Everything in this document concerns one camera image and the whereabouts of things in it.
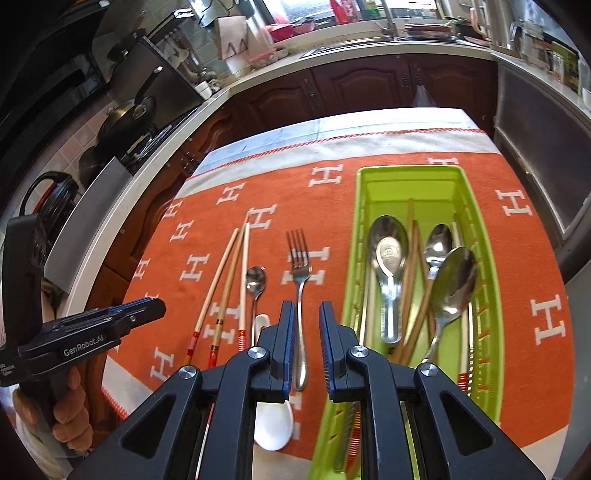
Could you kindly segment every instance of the metal fork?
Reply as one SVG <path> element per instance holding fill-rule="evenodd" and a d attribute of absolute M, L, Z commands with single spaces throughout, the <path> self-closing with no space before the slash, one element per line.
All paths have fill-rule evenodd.
<path fill-rule="evenodd" d="M 308 253 L 304 231 L 300 228 L 299 230 L 287 232 L 286 236 L 287 245 L 290 249 L 291 275 L 296 287 L 295 296 L 297 300 L 298 338 L 295 356 L 295 389 L 302 391 L 308 381 L 308 365 L 306 362 L 306 346 L 301 319 L 301 298 L 304 291 L 304 283 L 310 278 L 312 265 L 310 263 L 310 255 Z"/>

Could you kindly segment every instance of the hand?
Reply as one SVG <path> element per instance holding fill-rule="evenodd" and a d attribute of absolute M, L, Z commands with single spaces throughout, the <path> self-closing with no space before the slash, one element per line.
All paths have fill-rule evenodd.
<path fill-rule="evenodd" d="M 76 367 L 68 372 L 68 388 L 66 396 L 53 408 L 53 415 L 57 423 L 52 429 L 53 436 L 66 443 L 72 450 L 84 451 L 92 444 L 92 426 L 88 410 L 84 406 L 86 393 L 80 385 L 80 372 Z M 20 388 L 12 394 L 14 409 L 29 431 L 35 433 L 38 411 L 35 403 L 22 393 Z"/>

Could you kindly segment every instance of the screw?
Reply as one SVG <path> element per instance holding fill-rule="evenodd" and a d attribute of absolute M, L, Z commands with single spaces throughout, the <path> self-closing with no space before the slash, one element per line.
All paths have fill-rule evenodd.
<path fill-rule="evenodd" d="M 178 375 L 183 380 L 188 380 L 197 375 L 197 369 L 193 365 L 185 365 L 178 370 Z"/>
<path fill-rule="evenodd" d="M 421 364 L 419 370 L 423 375 L 425 375 L 425 377 L 435 377 L 435 375 L 437 375 L 438 372 L 437 367 L 435 365 L 428 363 Z"/>
<path fill-rule="evenodd" d="M 263 358 L 267 351 L 261 346 L 253 346 L 248 349 L 248 356 L 250 358 Z"/>
<path fill-rule="evenodd" d="M 363 358 L 368 356 L 369 350 L 367 349 L 367 347 L 364 347 L 363 345 L 355 345 L 354 347 L 351 348 L 351 355 L 353 355 L 355 358 Z"/>

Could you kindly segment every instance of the chopstick with red stripes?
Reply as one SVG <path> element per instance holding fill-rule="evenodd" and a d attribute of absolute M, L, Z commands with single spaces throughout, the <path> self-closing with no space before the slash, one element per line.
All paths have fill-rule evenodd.
<path fill-rule="evenodd" d="M 209 304 L 212 302 L 213 292 L 216 290 L 217 282 L 219 281 L 220 277 L 222 276 L 222 270 L 224 265 L 226 265 L 226 261 L 228 260 L 228 256 L 230 255 L 230 250 L 232 250 L 232 245 L 238 236 L 238 232 L 240 231 L 239 228 L 235 228 L 232 232 L 232 236 L 228 241 L 226 249 L 222 255 L 222 259 L 220 260 L 219 265 L 217 266 L 217 270 L 215 275 L 213 276 L 212 284 L 209 286 L 209 290 L 207 291 L 207 295 L 205 296 L 205 300 L 203 302 L 203 307 L 201 308 L 201 313 L 199 313 L 199 318 L 197 319 L 197 323 L 195 324 L 195 330 L 193 331 L 193 336 L 189 341 L 189 346 L 187 347 L 187 356 L 185 357 L 185 365 L 191 363 L 193 359 L 193 354 L 195 352 L 195 346 L 197 345 L 197 340 L 199 340 L 199 336 L 201 335 L 201 327 L 203 326 L 203 321 L 205 319 L 205 315 L 207 313 L 207 309 L 209 308 Z"/>
<path fill-rule="evenodd" d="M 242 272 L 240 277 L 240 319 L 238 320 L 238 351 L 246 349 L 246 271 L 248 269 L 248 244 L 251 224 L 244 224 L 244 241 L 242 243 Z"/>
<path fill-rule="evenodd" d="M 226 309 L 228 308 L 228 299 L 230 297 L 230 291 L 232 290 L 232 280 L 234 279 L 234 272 L 236 271 L 238 257 L 240 257 L 240 247 L 242 245 L 242 238 L 244 237 L 245 231 L 246 222 L 244 222 L 240 230 L 240 233 L 238 234 L 236 248 L 234 249 L 234 253 L 232 254 L 232 260 L 230 260 L 230 267 L 228 268 L 226 284 L 223 286 L 222 299 L 220 301 L 220 311 L 217 314 L 216 331 L 213 334 L 212 350 L 209 354 L 208 368 L 213 368 L 217 365 L 217 353 L 219 352 L 220 342 L 222 341 L 223 320 L 226 316 Z"/>

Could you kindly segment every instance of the green basket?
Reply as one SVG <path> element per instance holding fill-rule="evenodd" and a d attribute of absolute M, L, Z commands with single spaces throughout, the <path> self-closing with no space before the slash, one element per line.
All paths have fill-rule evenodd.
<path fill-rule="evenodd" d="M 398 166 L 359 170 L 341 323 L 353 326 L 362 310 L 367 265 L 365 240 L 369 227 L 381 215 L 393 215 L 406 222 L 409 199 L 414 202 L 414 218 L 418 221 L 423 240 L 436 224 L 451 225 L 457 219 L 464 245 L 472 249 L 478 262 L 478 279 L 472 297 L 475 357 L 471 398 L 490 418 L 498 422 L 504 371 L 501 296 L 484 221 L 460 167 Z M 416 277 L 410 322 L 414 320 L 423 296 L 418 273 Z M 379 305 L 378 292 L 374 294 L 376 305 Z M 386 354 L 388 347 L 380 339 L 379 309 L 375 313 L 375 334 L 366 345 Z M 426 330 L 425 325 L 411 365 L 418 365 L 427 351 Z M 456 381 L 460 372 L 462 341 L 467 342 L 468 338 L 462 338 L 460 320 L 457 320 L 446 327 L 439 347 L 438 366 Z M 310 480 L 345 478 L 344 472 L 335 471 L 335 460 L 342 442 L 348 407 L 347 404 L 335 404 L 327 399 L 312 458 Z"/>

